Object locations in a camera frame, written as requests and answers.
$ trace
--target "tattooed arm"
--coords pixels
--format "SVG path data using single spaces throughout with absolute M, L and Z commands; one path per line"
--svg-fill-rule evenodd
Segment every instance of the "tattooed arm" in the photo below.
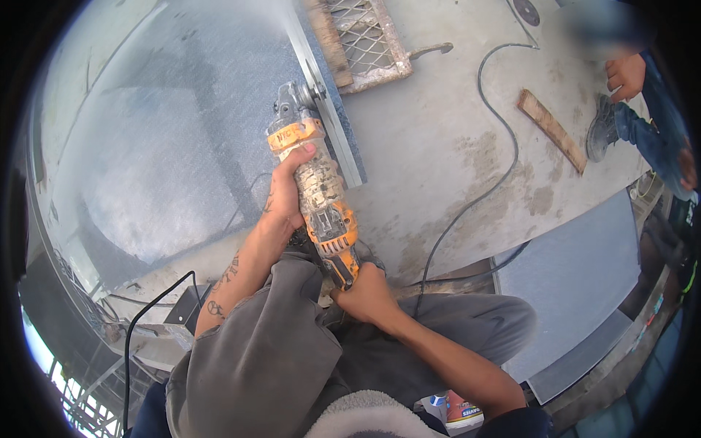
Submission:
M 195 338 L 220 325 L 231 309 L 265 283 L 294 230 L 304 225 L 294 171 L 316 152 L 312 144 L 293 150 L 274 171 L 261 219 L 214 285 L 197 319 Z

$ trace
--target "grinder body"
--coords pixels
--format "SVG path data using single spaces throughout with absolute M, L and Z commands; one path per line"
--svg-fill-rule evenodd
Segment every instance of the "grinder body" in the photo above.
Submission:
M 288 82 L 278 91 L 275 119 L 266 130 L 268 144 L 280 161 L 308 143 L 316 146 L 314 157 L 294 173 L 299 211 L 307 233 L 334 283 L 346 290 L 358 278 L 360 262 L 354 244 L 358 223 L 348 207 L 341 179 L 326 147 L 321 120 L 312 109 L 314 100 L 306 85 Z

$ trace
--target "concrete floor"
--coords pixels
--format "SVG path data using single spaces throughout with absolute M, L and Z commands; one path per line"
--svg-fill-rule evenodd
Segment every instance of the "concrete floor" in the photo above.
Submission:
M 404 47 L 450 41 L 445 55 L 413 61 L 414 75 L 343 98 L 369 182 L 348 192 L 360 235 L 395 285 L 417 281 L 440 233 L 467 202 L 492 186 L 513 157 L 506 129 L 477 93 L 477 68 L 493 47 L 528 43 L 504 1 L 386 0 Z M 533 4 L 542 18 L 554 0 Z M 487 99 L 514 129 L 519 164 L 504 185 L 469 211 L 438 249 L 430 277 L 467 266 L 543 234 L 603 202 L 647 168 L 618 142 L 580 177 L 552 142 L 515 107 L 528 88 L 584 150 L 606 91 L 603 63 L 559 57 L 540 27 L 541 50 L 511 47 L 484 68 Z M 631 101 L 641 114 L 641 97 Z

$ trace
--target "tattoo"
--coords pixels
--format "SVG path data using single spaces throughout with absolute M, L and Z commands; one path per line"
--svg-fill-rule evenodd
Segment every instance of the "tattoo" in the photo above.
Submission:
M 207 303 L 207 311 L 214 316 L 224 317 L 222 313 L 222 307 L 214 301 Z
M 268 194 L 268 200 L 265 203 L 265 208 L 263 209 L 263 213 L 269 213 L 271 211 L 271 207 L 273 206 L 273 194 L 275 191 L 271 191 Z
M 217 284 L 214 285 L 212 288 L 212 294 L 216 294 L 219 289 L 222 288 L 222 283 L 228 283 L 233 280 L 233 278 L 238 274 L 238 251 L 236 252 L 236 255 L 233 257 L 233 260 L 231 261 L 231 264 L 229 264 L 229 267 L 226 268 L 226 271 L 224 271 L 224 274 L 222 276 L 222 279 L 217 282 Z

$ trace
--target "hand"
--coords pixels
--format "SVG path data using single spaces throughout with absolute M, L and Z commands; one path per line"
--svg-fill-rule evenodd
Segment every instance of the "hand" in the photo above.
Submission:
M 297 183 L 294 171 L 299 165 L 311 160 L 316 153 L 316 146 L 311 143 L 295 148 L 287 158 L 273 171 L 270 194 L 263 209 L 262 219 L 272 219 L 276 224 L 288 224 L 294 231 L 304 225 L 304 218 L 299 212 Z
M 691 144 L 689 144 L 689 138 L 684 136 L 684 140 L 686 141 L 687 147 L 682 149 L 677 157 L 677 161 L 679 161 L 679 169 L 683 175 L 680 182 L 682 187 L 688 191 L 692 191 L 693 189 L 696 189 L 696 186 L 698 185 L 696 163 L 694 161 L 694 154 L 691 151 Z
M 397 312 L 402 312 L 390 293 L 385 272 L 372 263 L 362 264 L 358 278 L 350 289 L 334 289 L 331 297 L 350 316 L 374 324 L 379 329 Z
M 645 60 L 636 54 L 621 60 L 608 61 L 606 63 L 606 75 L 608 76 L 608 91 L 618 88 L 611 100 L 618 103 L 621 100 L 629 102 L 643 90 L 645 81 Z

